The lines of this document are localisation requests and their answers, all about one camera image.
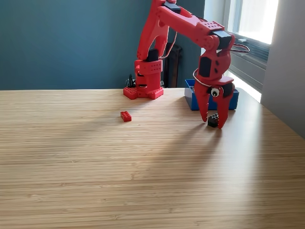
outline red robotic arm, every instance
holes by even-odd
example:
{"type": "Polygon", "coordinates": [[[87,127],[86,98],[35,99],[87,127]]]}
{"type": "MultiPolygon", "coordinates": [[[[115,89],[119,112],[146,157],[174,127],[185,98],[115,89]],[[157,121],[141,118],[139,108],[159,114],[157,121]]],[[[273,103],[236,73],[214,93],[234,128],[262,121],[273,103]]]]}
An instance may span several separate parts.
{"type": "Polygon", "coordinates": [[[169,27],[206,49],[200,57],[199,68],[194,72],[194,90],[204,122],[207,121],[209,97],[213,96],[218,107],[218,127],[222,128],[228,117],[234,91],[233,79],[223,76],[231,63],[230,51],[234,45],[234,36],[226,33],[224,26],[198,18],[177,6],[176,0],[152,0],[140,39],[138,60],[134,65],[136,87],[125,88],[124,95],[130,99],[156,99],[163,94],[163,88],[160,87],[162,55],[169,27]],[[154,40],[154,49],[150,50],[154,40]]]}

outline blue wall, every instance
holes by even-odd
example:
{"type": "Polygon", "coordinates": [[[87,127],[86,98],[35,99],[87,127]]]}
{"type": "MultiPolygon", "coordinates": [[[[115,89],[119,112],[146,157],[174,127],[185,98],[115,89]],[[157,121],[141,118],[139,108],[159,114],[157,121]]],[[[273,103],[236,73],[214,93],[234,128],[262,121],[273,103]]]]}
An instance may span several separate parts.
{"type": "Polygon", "coordinates": [[[0,0],[0,90],[123,88],[149,0],[0,0]]]}

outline blue box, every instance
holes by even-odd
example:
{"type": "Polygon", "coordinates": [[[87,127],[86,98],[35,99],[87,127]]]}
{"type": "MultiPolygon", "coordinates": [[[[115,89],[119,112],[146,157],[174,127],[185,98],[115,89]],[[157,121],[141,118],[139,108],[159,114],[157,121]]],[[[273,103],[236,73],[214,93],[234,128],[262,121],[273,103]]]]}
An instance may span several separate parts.
{"type": "MultiPolygon", "coordinates": [[[[186,84],[186,87],[184,90],[184,95],[185,95],[187,103],[190,106],[190,109],[192,111],[199,111],[195,92],[193,92],[193,90],[191,89],[191,87],[195,85],[195,80],[185,80],[185,84],[186,84]]],[[[238,90],[234,89],[233,97],[230,101],[229,110],[235,110],[237,108],[238,95],[239,95],[238,90]]],[[[209,99],[209,110],[217,110],[217,103],[215,103],[213,101],[212,96],[210,96],[210,99],[209,99]]]]}

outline wire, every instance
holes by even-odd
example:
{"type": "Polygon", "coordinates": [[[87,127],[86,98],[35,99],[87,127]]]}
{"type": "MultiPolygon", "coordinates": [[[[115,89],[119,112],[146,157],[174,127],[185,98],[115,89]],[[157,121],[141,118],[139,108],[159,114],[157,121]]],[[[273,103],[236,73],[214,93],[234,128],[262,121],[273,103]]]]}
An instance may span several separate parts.
{"type": "Polygon", "coordinates": [[[229,50],[229,51],[231,51],[231,52],[242,52],[242,53],[250,52],[250,49],[247,46],[245,46],[244,44],[236,44],[235,43],[233,46],[234,47],[241,47],[241,48],[243,48],[245,50],[229,50]]]}
{"type": "Polygon", "coordinates": [[[175,38],[174,38],[174,40],[173,40],[173,43],[172,43],[172,45],[171,45],[169,51],[167,52],[166,56],[160,57],[160,60],[163,60],[163,59],[165,59],[166,57],[168,57],[168,55],[170,54],[170,52],[171,52],[171,50],[172,50],[172,48],[173,48],[173,45],[174,45],[175,42],[176,42],[176,38],[177,38],[177,32],[176,32],[175,38]]]}
{"type": "Polygon", "coordinates": [[[196,76],[195,76],[195,74],[196,74],[197,72],[198,72],[198,68],[193,72],[193,77],[194,77],[194,79],[195,79],[198,83],[202,84],[203,86],[212,87],[211,85],[204,84],[204,83],[202,83],[200,80],[198,80],[198,79],[196,78],[196,76]]]}

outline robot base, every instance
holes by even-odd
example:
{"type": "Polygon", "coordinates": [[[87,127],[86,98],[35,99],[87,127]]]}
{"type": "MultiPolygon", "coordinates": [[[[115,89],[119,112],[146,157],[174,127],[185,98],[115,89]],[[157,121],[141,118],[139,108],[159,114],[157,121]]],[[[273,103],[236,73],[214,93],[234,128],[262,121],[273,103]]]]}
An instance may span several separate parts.
{"type": "Polygon", "coordinates": [[[130,99],[136,99],[136,98],[150,98],[150,99],[156,99],[164,94],[163,88],[159,88],[157,91],[145,94],[144,92],[138,91],[136,87],[125,87],[123,89],[123,94],[130,98],[130,99]]]}

